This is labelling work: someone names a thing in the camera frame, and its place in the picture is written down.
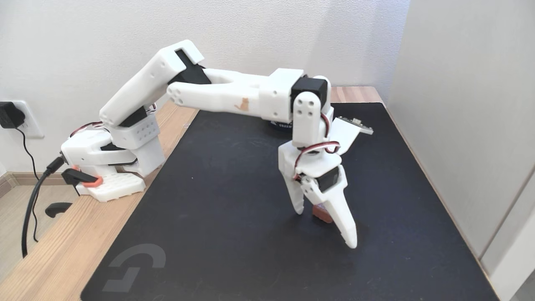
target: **mouse pad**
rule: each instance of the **mouse pad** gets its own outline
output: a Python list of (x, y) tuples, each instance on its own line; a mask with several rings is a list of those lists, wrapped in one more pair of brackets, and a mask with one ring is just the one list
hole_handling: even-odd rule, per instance
[(333, 107), (375, 131), (342, 156), (356, 249), (310, 202), (295, 213), (277, 163), (290, 133), (201, 111), (82, 300), (498, 300), (383, 105)]

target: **black cable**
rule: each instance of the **black cable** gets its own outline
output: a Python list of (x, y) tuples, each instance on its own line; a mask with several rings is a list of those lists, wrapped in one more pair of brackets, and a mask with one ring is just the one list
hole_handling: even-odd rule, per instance
[(33, 159), (32, 154), (30, 154), (30, 152), (28, 151), (28, 148), (26, 147), (26, 135), (20, 129), (15, 129), (15, 130), (19, 131), (22, 134), (22, 145), (24, 146), (24, 150), (26, 151), (26, 154), (28, 154), (28, 156), (30, 156), (30, 159), (32, 159), (32, 167), (34, 170), (34, 176), (37, 180), (39, 180), (39, 177), (37, 176), (37, 171), (35, 171), (35, 160)]
[(28, 202), (28, 207), (26, 208), (26, 214), (24, 215), (24, 223), (22, 224), (22, 242), (21, 242), (21, 248), (22, 248), (22, 258), (26, 257), (28, 255), (28, 246), (26, 244), (26, 237), (28, 233), (28, 224), (30, 222), (30, 211), (32, 211), (32, 207), (35, 201), (35, 198), (39, 192), (39, 189), (41, 188), (41, 185), (43, 184), (44, 180), (51, 174), (49, 170), (46, 170), (43, 173), (43, 176), (37, 181), (37, 184), (35, 184), (34, 189), (32, 191), (32, 195), (30, 196), (30, 200)]
[(22, 257), (26, 257), (28, 255), (28, 246), (26, 243), (27, 239), (27, 233), (28, 233), (28, 224), (30, 221), (30, 212), (32, 211), (32, 208), (35, 204), (35, 200), (37, 198), (37, 194), (39, 193), (39, 189), (41, 188), (41, 185), (43, 184), (44, 180), (56, 172), (62, 165), (64, 164), (62, 157), (57, 157), (52, 161), (48, 166), (47, 169), (43, 172), (43, 175), (41, 178), (37, 181), (37, 184), (35, 184), (34, 189), (32, 191), (32, 195), (30, 196), (30, 200), (28, 202), (28, 207), (26, 208), (26, 214), (24, 215), (24, 223), (22, 224), (22, 241), (20, 243), (20, 247), (22, 249)]
[[(30, 159), (32, 159), (32, 168), (33, 168), (34, 176), (37, 179), (37, 181), (39, 181), (39, 177), (37, 176), (37, 171), (35, 170), (35, 160), (33, 159), (32, 154), (30, 154), (30, 152), (28, 151), (28, 148), (26, 147), (26, 135), (20, 129), (15, 128), (15, 130), (19, 131), (22, 134), (22, 145), (24, 146), (24, 150), (26, 151), (26, 154), (28, 154), (28, 156), (30, 156)], [(35, 215), (35, 204), (37, 203), (37, 198), (38, 197), (39, 197), (39, 191), (35, 195), (35, 200), (33, 201), (33, 205), (32, 205), (32, 215), (34, 216), (34, 221), (35, 221), (33, 239), (34, 239), (34, 241), (36, 243), (39, 242), (39, 240), (37, 240), (37, 238), (36, 238), (36, 234), (37, 234), (37, 215)]]

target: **wooden tabletop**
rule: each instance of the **wooden tabletop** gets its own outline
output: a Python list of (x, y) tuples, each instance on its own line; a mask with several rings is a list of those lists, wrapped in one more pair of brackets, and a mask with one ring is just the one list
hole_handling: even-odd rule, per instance
[[(335, 87), (331, 102), (383, 102), (373, 87)], [(160, 143), (169, 157), (197, 110), (166, 103), (156, 114)], [(147, 188), (159, 169), (145, 178)], [(79, 197), (28, 256), (0, 284), (1, 300), (79, 300), (144, 192), (107, 203)]]

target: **small brick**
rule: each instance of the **small brick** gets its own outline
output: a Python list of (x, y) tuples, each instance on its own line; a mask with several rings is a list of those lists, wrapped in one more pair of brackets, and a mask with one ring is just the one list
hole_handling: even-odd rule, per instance
[(323, 204), (314, 205), (312, 207), (312, 215), (328, 224), (333, 222), (331, 215), (327, 212), (327, 209), (325, 209)]

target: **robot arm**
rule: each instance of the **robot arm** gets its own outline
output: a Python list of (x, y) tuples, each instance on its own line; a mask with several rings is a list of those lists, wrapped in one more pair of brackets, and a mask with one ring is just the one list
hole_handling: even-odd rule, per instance
[(293, 123), (292, 141), (279, 147), (279, 170), (294, 209), (302, 213), (304, 195), (324, 204), (355, 248), (356, 226), (343, 194), (347, 180), (336, 152), (345, 152), (362, 127), (333, 118), (329, 81), (295, 69), (269, 76), (204, 69), (198, 64), (202, 59), (189, 40), (161, 49), (101, 109), (107, 131), (81, 131), (62, 145), (69, 164), (103, 178), (99, 187), (79, 184), (80, 193), (108, 201), (144, 189), (141, 178), (118, 174), (116, 166), (144, 177), (164, 162), (156, 117), (146, 109), (167, 93), (178, 106)]

